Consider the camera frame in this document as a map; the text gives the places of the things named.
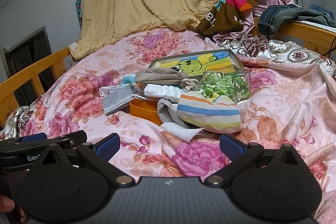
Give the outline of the person's left hand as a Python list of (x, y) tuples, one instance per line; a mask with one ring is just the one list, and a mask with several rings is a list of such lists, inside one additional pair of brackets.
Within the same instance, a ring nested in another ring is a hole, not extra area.
[[(7, 213), (13, 211), (15, 208), (15, 203), (13, 200), (9, 199), (8, 197), (1, 195), (0, 196), (0, 212), (1, 213)], [(21, 217), (21, 223), (24, 223), (26, 221), (26, 215), (22, 208), (19, 208), (19, 214)]]

